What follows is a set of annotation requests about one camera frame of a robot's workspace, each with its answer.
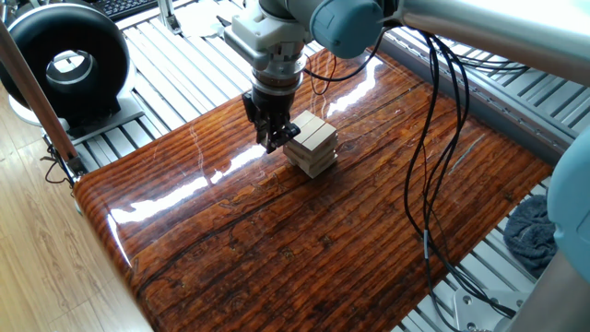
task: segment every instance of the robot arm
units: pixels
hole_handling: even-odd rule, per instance
[[[289,123],[289,107],[301,84],[304,44],[317,40],[352,58],[375,43],[385,21],[590,85],[587,1],[249,0],[225,39],[253,66],[253,92],[244,101],[268,152],[299,133]]]
[[[316,39],[336,56],[355,57],[376,41],[383,17],[374,0],[248,1],[224,37],[253,67],[252,92],[242,98],[256,142],[270,153],[300,132],[289,111],[302,82],[306,43]]]

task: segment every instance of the cable bundle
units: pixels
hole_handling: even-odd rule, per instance
[[[379,36],[379,39],[377,40],[377,43],[375,44],[374,49],[371,52],[371,55],[369,56],[367,61],[364,62],[352,74],[347,75],[345,77],[339,77],[339,78],[322,77],[322,76],[319,76],[319,75],[313,73],[312,71],[310,71],[307,68],[305,69],[305,73],[307,73],[308,75],[310,75],[313,78],[320,79],[320,80],[327,81],[327,82],[341,82],[341,81],[347,80],[351,77],[354,77],[360,71],[362,71],[367,66],[367,64],[371,61],[371,59],[376,55],[377,50],[379,49],[379,46],[381,45],[381,41],[383,39],[384,34],[388,30],[390,30],[391,28],[387,28],[382,31],[381,35]],[[430,295],[432,298],[432,303],[434,304],[434,308],[445,325],[447,325],[451,330],[453,330],[455,332],[461,332],[456,327],[454,327],[453,325],[451,325],[449,322],[446,321],[446,319],[444,318],[444,316],[441,312],[441,309],[439,307],[439,303],[437,301],[438,297],[434,293],[433,285],[432,285],[430,251],[432,251],[434,253],[434,255],[437,256],[442,261],[442,264],[444,265],[444,267],[457,280],[459,285],[464,290],[466,290],[467,293],[469,293],[471,296],[489,304],[495,311],[497,311],[499,314],[504,315],[505,317],[513,318],[514,315],[516,314],[516,312],[514,310],[512,310],[506,306],[503,306],[501,304],[493,302],[486,295],[485,291],[483,289],[481,289],[481,287],[479,287],[479,285],[470,276],[468,276],[463,271],[457,269],[456,267],[452,266],[448,262],[448,248],[447,248],[447,257],[445,257],[441,253],[441,251],[439,250],[436,243],[434,242],[432,235],[431,235],[431,231],[430,231],[431,216],[433,216],[438,221],[438,218],[436,217],[436,214],[434,213],[434,210],[433,210],[434,202],[435,202],[436,197],[439,194],[439,191],[441,189],[441,185],[443,183],[443,177],[446,174],[449,163],[450,163],[451,158],[453,157],[454,151],[456,149],[457,142],[459,141],[461,130],[463,129],[463,126],[466,122],[467,115],[469,114],[469,82],[467,79],[465,66],[471,66],[471,67],[475,67],[475,68],[483,68],[483,69],[489,69],[489,70],[497,70],[499,72],[500,71],[526,70],[526,69],[528,69],[528,67],[520,66],[520,67],[505,68],[505,67],[500,67],[499,65],[509,65],[509,64],[513,64],[513,62],[512,61],[501,61],[501,62],[483,61],[483,60],[478,60],[475,58],[469,58],[466,56],[455,55],[453,53],[453,51],[451,51],[451,49],[446,44],[444,44],[442,41],[440,41],[436,36],[429,34],[428,32],[424,32],[424,31],[421,31],[420,34],[424,37],[424,39],[426,40],[426,43],[428,44],[428,46],[430,48],[432,97],[431,97],[431,105],[430,105],[428,114],[426,116],[424,128],[422,129],[419,143],[416,146],[416,150],[414,151],[412,159],[410,160],[410,163],[409,163],[409,168],[407,170],[407,176],[406,176],[406,180],[405,180],[405,184],[404,184],[404,209],[406,211],[407,218],[409,219],[412,227],[416,230],[416,233],[424,241],[424,262],[426,264],[426,278],[428,280],[428,287],[430,290]],[[455,133],[454,133],[453,138],[451,139],[449,144],[446,146],[446,148],[442,152],[441,157],[438,159],[438,161],[434,165],[434,168],[431,170],[430,176],[429,176],[428,175],[428,166],[426,165],[427,158],[426,158],[426,147],[424,146],[424,141],[426,139],[426,135],[428,134],[428,131],[429,131],[429,128],[431,125],[432,115],[434,114],[434,108],[436,106],[436,100],[437,100],[437,96],[438,96],[438,92],[439,92],[439,85],[440,85],[440,67],[439,67],[439,58],[438,58],[439,54],[446,61],[447,65],[449,67],[450,74],[451,74],[451,79],[453,81],[454,99],[455,99],[456,114],[457,114],[457,126],[455,129]],[[461,96],[459,93],[459,83],[458,83],[457,75],[455,73],[454,65],[456,65],[459,68],[459,71],[461,73],[461,78],[462,78],[464,86],[465,86],[466,96],[465,96],[465,108],[463,111],[461,110]],[[419,156],[421,150],[424,153],[424,176],[425,176],[424,186],[422,188],[422,196],[423,196],[422,216],[424,218],[424,231],[422,231],[420,229],[418,223],[414,219],[414,216],[412,216],[411,211],[409,209],[409,199],[408,199],[408,193],[409,193],[412,172],[413,172],[414,165],[416,164],[416,161],[418,159],[418,156]],[[441,165],[442,165],[441,173],[438,176],[438,178],[436,178],[436,180],[435,180],[435,173],[438,171],[438,169],[441,167]],[[443,229],[442,229],[439,221],[438,221],[438,223],[439,223],[439,227],[441,229],[441,234],[442,234],[442,237],[445,241],[445,247],[446,247],[446,239],[444,238]]]

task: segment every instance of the black cable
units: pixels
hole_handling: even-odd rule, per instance
[[[429,220],[430,220],[430,215],[433,213],[433,202],[436,199],[436,196],[438,195],[438,192],[441,188],[443,176],[446,173],[446,170],[448,168],[448,164],[453,156],[453,152],[454,152],[454,149],[456,148],[459,134],[461,132],[461,129],[463,128],[466,117],[468,115],[469,87],[468,87],[468,80],[466,77],[465,69],[461,65],[461,61],[458,60],[458,57],[456,57],[451,52],[451,50],[448,48],[448,46],[444,45],[442,42],[440,42],[438,39],[436,39],[436,37],[426,34],[426,33],[422,33],[422,34],[423,34],[424,38],[426,39],[427,44],[431,48],[430,56],[431,56],[431,75],[432,75],[433,94],[431,97],[431,107],[429,108],[429,111],[427,113],[425,125],[422,130],[422,135],[420,136],[419,143],[418,143],[417,148],[415,150],[414,156],[410,160],[410,163],[409,163],[409,169],[407,172],[407,178],[406,178],[405,186],[404,186],[404,208],[405,208],[405,211],[406,211],[406,214],[407,214],[407,217],[408,217],[410,223],[412,224],[412,226],[414,227],[416,232],[425,241],[425,259],[427,260],[427,265],[428,265],[427,279],[429,279],[429,283],[430,283],[429,288],[431,291],[431,296],[432,296],[432,299],[434,300],[434,304],[435,304],[435,307],[437,308],[437,312],[439,312],[441,319],[443,321],[445,321],[444,317],[440,313],[440,309],[438,308],[438,303],[436,302],[436,295],[434,294],[433,288],[432,288],[431,272],[430,272],[430,259],[429,259],[429,253],[428,253],[430,250],[432,250],[434,252],[434,254],[437,255],[437,257],[439,257],[441,259],[443,265],[446,267],[446,269],[449,271],[449,273],[457,280],[459,285],[467,291],[467,293],[471,294],[472,296],[474,296],[477,299],[480,299],[483,302],[489,303],[492,307],[494,307],[495,310],[499,310],[499,311],[503,312],[504,314],[506,314],[507,316],[513,316],[515,314],[515,312],[512,309],[506,308],[504,306],[501,306],[501,305],[498,305],[497,303],[492,302],[487,297],[485,292],[479,287],[479,285],[471,277],[460,272],[458,269],[456,269],[455,267],[451,266],[448,263],[448,261],[443,257],[440,250],[438,249],[438,247],[434,243],[434,241],[432,239],[431,232],[429,231],[429,228],[430,228]],[[424,222],[425,222],[424,226],[425,227],[424,227],[424,232],[422,232],[409,210],[408,191],[409,191],[409,184],[411,182],[411,174],[412,174],[415,162],[418,158],[419,151],[424,148],[425,136],[426,136],[426,134],[428,132],[428,128],[430,126],[430,122],[431,122],[431,118],[432,118],[432,114],[433,114],[433,109],[434,109],[434,105],[436,103],[436,97],[437,97],[438,90],[439,90],[439,80],[440,80],[439,69],[440,68],[439,68],[439,64],[438,64],[437,52],[436,52],[436,49],[435,49],[432,41],[436,42],[437,45],[439,46],[439,48],[442,52],[442,56],[445,58],[445,60],[447,60],[447,64],[449,65],[449,68],[452,73],[451,76],[452,76],[452,79],[454,82],[455,101],[457,103],[457,129],[456,129],[453,139],[447,145],[447,147],[444,150],[444,153],[439,158],[437,165],[431,170],[431,177],[426,184],[426,190],[424,190],[425,193],[423,193],[423,194],[425,194],[424,198],[426,201],[424,202],[423,209],[422,209],[423,214],[424,214]],[[454,74],[453,62],[456,62],[457,65],[459,66],[463,80],[464,80],[464,84],[466,85],[466,111],[463,114],[461,114],[460,95],[459,95],[457,77]],[[434,175],[436,174],[437,169],[441,165],[442,165],[441,175],[439,176],[438,181],[436,182],[436,185],[434,186],[432,198],[429,198],[429,191],[431,189],[431,184],[432,184]],[[445,321],[445,323],[453,331],[456,330],[453,326],[448,324],[448,322]]]
[[[307,56],[307,60],[310,63],[310,67],[313,67],[312,66],[312,60],[311,60],[310,56],[307,55],[307,54],[305,54],[305,56]],[[334,73],[336,72],[336,67],[338,65],[338,58],[335,55],[333,55],[333,56],[334,56],[334,65],[332,66],[332,72],[330,73],[330,79],[332,79],[332,77],[334,76]],[[313,93],[315,93],[317,96],[323,96],[328,91],[328,88],[330,88],[330,83],[332,83],[332,81],[327,81],[327,83],[325,84],[325,87],[322,90],[322,92],[318,92],[315,89],[315,84],[313,84],[313,77],[312,77],[312,90],[313,90]]]
[[[448,46],[446,46],[444,43],[442,43],[441,41],[439,41],[436,37],[433,37],[433,40],[439,45],[439,47],[442,50],[442,54],[445,57],[445,60],[447,61],[447,64],[449,64],[450,67],[452,67],[451,64],[451,60],[449,59],[448,55],[451,55],[451,57],[453,57],[453,60],[455,60],[456,62],[458,62],[458,58],[456,57],[456,55],[448,48]],[[444,165],[443,165],[443,169],[441,171],[441,176],[439,177],[439,181],[437,183],[437,186],[435,188],[434,194],[433,194],[433,198],[431,203],[434,201],[434,199],[436,198],[436,195],[438,194],[438,191],[440,189],[440,185],[442,183],[442,177],[443,175],[446,173],[446,169],[448,167],[448,163],[453,155],[454,152],[454,147],[456,147],[456,143],[457,143],[457,139],[458,139],[458,133],[460,133],[461,128],[463,127],[463,125],[465,124],[465,120],[466,120],[466,116],[468,114],[468,110],[469,110],[469,86],[468,86],[468,80],[467,80],[467,76],[466,76],[466,72],[465,69],[461,66],[458,65],[459,69],[461,70],[461,74],[464,80],[464,84],[465,84],[465,91],[466,91],[466,111],[465,111],[465,116],[461,119],[461,123],[458,126],[458,131],[457,134],[454,137],[454,140],[452,141],[453,146],[451,147],[450,151],[449,151],[449,155],[447,160],[445,161]],[[458,99],[458,87],[456,84],[456,78],[454,77],[454,92],[455,92],[455,97],[457,100]],[[460,111],[460,104],[457,104],[457,111]],[[474,294],[474,296],[477,296],[479,298],[479,296],[481,296],[481,298],[479,298],[480,300],[488,303],[489,305],[491,305],[493,308],[497,308],[500,309],[501,311],[505,312],[507,315],[513,316],[515,314],[514,310],[507,308],[503,305],[498,305],[495,302],[492,302],[483,292],[483,290],[480,293]]]
[[[327,82],[342,82],[342,81],[345,81],[347,79],[350,79],[350,78],[356,76],[358,73],[360,73],[369,64],[369,62],[371,61],[371,59],[377,54],[377,51],[379,50],[379,46],[381,46],[381,41],[384,38],[384,34],[387,31],[389,31],[390,29],[391,28],[386,28],[386,29],[383,29],[381,31],[381,34],[379,34],[379,38],[377,39],[377,42],[375,43],[375,47],[372,49],[371,55],[369,55],[369,58],[367,58],[367,61],[365,61],[362,65],[360,65],[360,67],[357,68],[357,70],[355,70],[350,75],[346,75],[344,77],[331,78],[331,77],[322,77],[322,76],[319,76],[319,75],[315,74],[314,72],[312,72],[311,70],[309,70],[307,68],[303,69],[303,71],[307,75],[309,75],[309,76],[311,76],[313,78],[317,78],[317,79],[320,79],[320,80],[323,80],[323,81],[327,81]]]
[[[67,171],[67,167],[65,166],[65,162],[62,159],[62,157],[59,155],[59,152],[57,151],[57,149],[55,149],[55,147],[53,145],[50,145],[47,148],[47,153],[49,153],[50,157],[43,157],[43,158],[41,158],[41,160],[53,161],[53,164],[49,167],[49,170],[47,170],[47,173],[45,174],[45,181],[47,181],[50,184],[62,184],[64,182],[67,182],[70,186],[70,189],[74,188],[74,179],[72,178],[70,173]],[[59,167],[65,173],[66,177],[61,181],[49,180],[49,174],[52,172],[53,167],[55,167],[55,165],[59,165]]]

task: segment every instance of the glossy wood tabletop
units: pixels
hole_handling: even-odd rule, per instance
[[[335,77],[364,58],[340,61]],[[326,75],[328,60],[316,55],[313,70]],[[402,194],[430,96],[384,55],[323,97],[306,77],[292,115],[310,110],[339,139],[337,164],[314,180],[255,145],[236,98],[84,176],[76,198],[157,331],[389,331],[427,294]],[[440,98],[429,165],[455,121],[454,102]],[[417,215],[423,162],[410,193]],[[455,263],[549,175],[474,119],[451,165],[435,211]],[[444,276],[439,262],[433,274]]]

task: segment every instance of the wood grain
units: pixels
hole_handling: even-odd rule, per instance
[[[28,144],[41,139],[41,129],[38,126],[27,124],[20,120],[17,115],[10,109],[8,104],[8,93],[0,84],[0,114],[2,121],[6,126],[4,135],[9,136],[7,140],[0,141],[0,145],[6,142],[14,143],[14,148],[24,148]]]
[[[52,321],[49,328],[52,332],[103,332],[99,319],[88,301]]]
[[[340,62],[335,76],[363,60]],[[326,61],[313,58],[319,68]],[[306,77],[292,116],[311,110],[339,139],[337,164],[314,180],[254,144],[234,99],[77,184],[79,205],[156,331],[389,331],[426,295],[403,181],[431,87],[384,55],[323,97],[311,84]],[[428,165],[455,120],[453,101],[441,97]],[[416,215],[423,163],[409,195]],[[453,262],[549,175],[473,119],[451,165],[435,210]],[[443,274],[436,262],[435,279]]]
[[[47,155],[40,128],[20,121],[3,93],[0,86],[0,330],[48,332],[64,314],[86,321],[89,313],[78,305],[123,284],[77,214],[68,186],[44,181],[51,163],[39,161]],[[54,168],[49,178],[64,176]],[[104,297],[102,304],[117,313],[105,332],[147,325],[141,315],[129,314],[131,301],[124,292]],[[97,311],[101,327],[102,313]]]
[[[90,304],[105,332],[152,332],[122,280],[111,280]]]
[[[25,268],[17,259],[17,247],[12,238],[0,239],[0,327],[3,332],[42,331],[43,319],[33,294],[21,278]]]

